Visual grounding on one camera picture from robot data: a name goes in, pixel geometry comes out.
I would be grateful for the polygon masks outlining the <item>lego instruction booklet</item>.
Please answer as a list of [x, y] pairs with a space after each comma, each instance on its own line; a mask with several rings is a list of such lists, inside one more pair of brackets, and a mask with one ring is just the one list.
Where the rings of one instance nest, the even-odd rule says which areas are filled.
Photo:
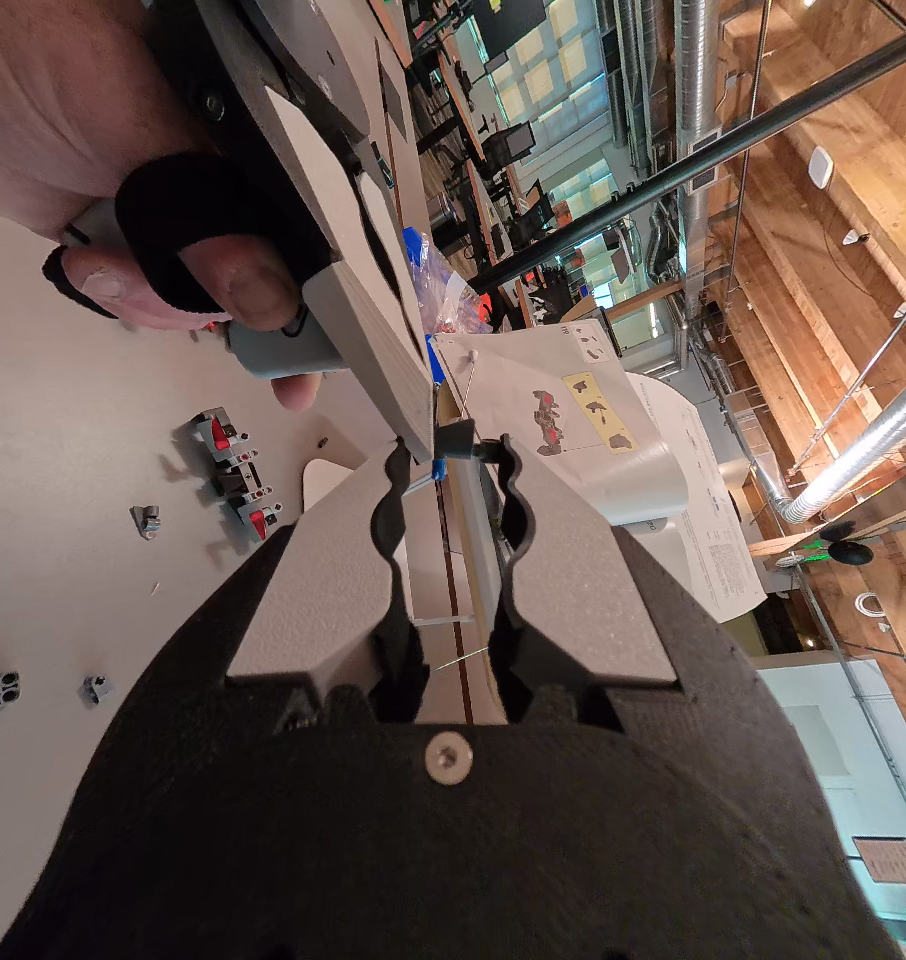
[[624, 371], [596, 318], [432, 346], [481, 437], [518, 439], [718, 622], [766, 599], [696, 407]]

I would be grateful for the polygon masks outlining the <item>silver ventilation duct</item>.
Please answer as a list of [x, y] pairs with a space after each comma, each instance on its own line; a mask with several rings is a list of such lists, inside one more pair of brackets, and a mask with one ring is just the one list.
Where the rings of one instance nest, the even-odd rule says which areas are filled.
[[675, 78], [679, 154], [716, 142], [716, 70], [719, 1], [675, 2]]
[[887, 456], [905, 446], [906, 388], [799, 497], [778, 498], [772, 505], [784, 522], [806, 522], [835, 499], [843, 497], [856, 481]]

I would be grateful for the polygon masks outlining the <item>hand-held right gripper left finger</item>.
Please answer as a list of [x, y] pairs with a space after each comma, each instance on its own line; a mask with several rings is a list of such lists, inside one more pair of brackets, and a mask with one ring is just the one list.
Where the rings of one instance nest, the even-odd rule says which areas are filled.
[[303, 513], [227, 669], [231, 680], [292, 679], [315, 706], [347, 685], [371, 698], [381, 721], [415, 720], [430, 669], [395, 558], [410, 479], [411, 454], [398, 438]]

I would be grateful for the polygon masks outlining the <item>black metal pole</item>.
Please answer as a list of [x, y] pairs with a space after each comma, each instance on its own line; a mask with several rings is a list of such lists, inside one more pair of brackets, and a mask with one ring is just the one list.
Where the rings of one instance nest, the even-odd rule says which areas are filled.
[[674, 191], [678, 186], [713, 170], [744, 151], [774, 137], [806, 117], [855, 93], [906, 64], [906, 31], [879, 49], [862, 56], [806, 90], [736, 126], [720, 138], [694, 151], [643, 181], [619, 198], [557, 229], [545, 239], [479, 272], [473, 287], [486, 294], [515, 279], [536, 265], [560, 255], [589, 237], [602, 233], [615, 222]]

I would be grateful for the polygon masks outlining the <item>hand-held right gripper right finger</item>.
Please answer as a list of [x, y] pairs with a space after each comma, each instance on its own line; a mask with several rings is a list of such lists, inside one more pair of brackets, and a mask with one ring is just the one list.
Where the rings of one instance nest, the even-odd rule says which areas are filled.
[[679, 594], [679, 581], [518, 439], [503, 434], [488, 450], [511, 549], [488, 646], [507, 721], [546, 688], [586, 722], [605, 721], [607, 690], [677, 690], [651, 604]]

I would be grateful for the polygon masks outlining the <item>clear plastic bag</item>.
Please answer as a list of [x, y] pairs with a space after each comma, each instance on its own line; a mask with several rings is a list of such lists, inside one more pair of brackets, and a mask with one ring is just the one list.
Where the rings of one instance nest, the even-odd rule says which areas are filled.
[[470, 284], [426, 235], [419, 234], [418, 242], [418, 251], [408, 246], [408, 254], [424, 333], [491, 333], [490, 311]]

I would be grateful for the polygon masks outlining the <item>person's left hand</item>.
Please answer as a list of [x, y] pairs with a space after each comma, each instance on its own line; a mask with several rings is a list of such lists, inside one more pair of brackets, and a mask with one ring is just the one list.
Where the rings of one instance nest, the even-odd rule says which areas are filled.
[[[0, 217], [62, 245], [87, 209], [169, 155], [217, 152], [143, 40], [146, 7], [126, 1], [0, 1]], [[280, 330], [302, 306], [279, 253], [251, 234], [179, 254], [234, 321]], [[214, 319], [166, 304], [126, 250], [67, 247], [53, 258], [76, 303], [135, 327], [197, 330]]]

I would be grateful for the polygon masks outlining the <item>grey red lego model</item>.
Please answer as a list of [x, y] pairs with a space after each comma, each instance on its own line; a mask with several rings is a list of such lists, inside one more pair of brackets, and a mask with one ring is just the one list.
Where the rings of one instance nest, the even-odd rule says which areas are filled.
[[239, 429], [221, 406], [198, 413], [192, 426], [211, 458], [211, 483], [217, 497], [253, 541], [267, 541], [279, 525], [283, 504], [262, 473], [260, 451], [249, 434]]

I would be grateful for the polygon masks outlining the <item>wooden sign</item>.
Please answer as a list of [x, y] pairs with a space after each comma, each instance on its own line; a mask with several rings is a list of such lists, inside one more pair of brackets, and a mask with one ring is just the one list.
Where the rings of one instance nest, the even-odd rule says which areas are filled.
[[906, 885], [906, 837], [855, 836], [853, 844], [874, 882]]

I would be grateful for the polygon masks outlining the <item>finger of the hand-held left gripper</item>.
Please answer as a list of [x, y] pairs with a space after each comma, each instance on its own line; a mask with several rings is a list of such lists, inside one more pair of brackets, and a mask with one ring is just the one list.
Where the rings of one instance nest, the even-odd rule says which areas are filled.
[[[329, 248], [303, 280], [306, 305], [417, 462], [434, 457], [434, 390], [424, 338], [412, 334], [384, 248], [348, 172], [306, 114], [268, 86], [268, 138]], [[378, 172], [370, 174], [382, 187]]]
[[363, 199], [363, 207], [379, 237], [395, 277], [397, 295], [412, 334], [417, 338], [424, 338], [425, 331], [413, 286], [408, 251], [402, 232], [398, 229], [391, 200], [385, 196], [370, 174], [357, 174], [355, 182]]

